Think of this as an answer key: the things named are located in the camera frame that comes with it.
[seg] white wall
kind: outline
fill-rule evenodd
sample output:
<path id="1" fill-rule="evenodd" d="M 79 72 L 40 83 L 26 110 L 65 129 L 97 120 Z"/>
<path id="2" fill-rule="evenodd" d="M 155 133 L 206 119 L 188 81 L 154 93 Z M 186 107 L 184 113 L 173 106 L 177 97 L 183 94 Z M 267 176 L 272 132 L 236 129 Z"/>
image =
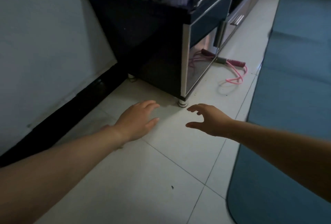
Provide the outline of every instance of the white wall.
<path id="1" fill-rule="evenodd" d="M 88 0 L 0 0 L 0 155 L 115 62 Z"/>

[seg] floor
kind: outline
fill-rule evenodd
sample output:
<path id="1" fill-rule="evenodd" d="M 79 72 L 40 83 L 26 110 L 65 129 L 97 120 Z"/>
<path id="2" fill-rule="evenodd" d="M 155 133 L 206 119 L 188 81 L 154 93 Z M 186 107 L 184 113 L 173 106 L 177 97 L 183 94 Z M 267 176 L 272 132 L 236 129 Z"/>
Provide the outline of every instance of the floor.
<path id="1" fill-rule="evenodd" d="M 233 73 L 213 64 L 190 105 L 214 105 L 246 120 L 277 4 L 260 0 L 221 51 L 247 63 L 244 83 L 225 83 Z M 161 105 L 153 113 L 161 118 L 155 129 L 106 157 L 37 223 L 234 223 L 225 198 L 239 144 L 185 128 L 202 117 L 141 80 L 125 81 L 59 144 L 114 124 L 127 107 L 147 99 Z"/>

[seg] blue mat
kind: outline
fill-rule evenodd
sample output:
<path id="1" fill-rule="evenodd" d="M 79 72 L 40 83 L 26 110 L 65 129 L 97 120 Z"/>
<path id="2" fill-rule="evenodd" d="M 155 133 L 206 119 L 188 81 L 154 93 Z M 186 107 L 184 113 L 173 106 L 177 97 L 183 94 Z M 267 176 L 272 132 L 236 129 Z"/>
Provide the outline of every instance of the blue mat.
<path id="1" fill-rule="evenodd" d="M 279 1 L 248 122 L 331 140 L 331 0 Z M 242 145 L 227 206 L 237 224 L 331 223 L 330 203 Z"/>

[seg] pink jump rope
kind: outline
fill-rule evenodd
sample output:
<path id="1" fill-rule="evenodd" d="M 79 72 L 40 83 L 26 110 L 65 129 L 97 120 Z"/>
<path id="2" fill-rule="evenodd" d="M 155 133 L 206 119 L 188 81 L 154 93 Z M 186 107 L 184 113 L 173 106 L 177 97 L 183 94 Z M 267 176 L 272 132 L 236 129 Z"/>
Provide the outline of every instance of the pink jump rope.
<path id="1" fill-rule="evenodd" d="M 202 49 L 201 51 L 196 52 L 193 55 L 192 59 L 189 60 L 189 66 L 194 68 L 195 67 L 195 65 L 194 65 L 194 62 L 195 61 L 201 61 L 201 60 L 206 60 L 206 59 L 207 60 L 210 60 L 210 59 L 213 59 L 213 58 L 215 58 L 215 54 L 213 54 L 210 51 L 207 51 L 205 49 Z M 226 79 L 226 82 L 229 82 L 231 84 L 236 84 L 236 85 L 242 84 L 242 82 L 244 81 L 243 78 L 246 76 L 246 74 L 248 72 L 248 68 L 247 68 L 245 62 L 240 62 L 238 60 L 224 59 L 224 58 L 221 58 L 221 57 L 217 57 L 215 61 L 217 63 L 220 63 L 220 64 L 227 64 L 238 75 L 238 77 L 236 77 L 236 78 Z M 242 67 L 244 69 L 244 74 L 241 75 L 234 66 L 236 66 L 236 67 Z"/>

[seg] baseboard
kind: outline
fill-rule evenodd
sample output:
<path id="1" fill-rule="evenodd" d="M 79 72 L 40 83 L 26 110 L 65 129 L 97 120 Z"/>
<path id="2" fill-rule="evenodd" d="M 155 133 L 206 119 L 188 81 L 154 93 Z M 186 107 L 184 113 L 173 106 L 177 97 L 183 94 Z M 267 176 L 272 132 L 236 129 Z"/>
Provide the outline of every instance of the baseboard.
<path id="1" fill-rule="evenodd" d="M 127 73 L 119 63 L 112 66 L 0 156 L 0 167 L 52 147 L 126 78 Z"/>

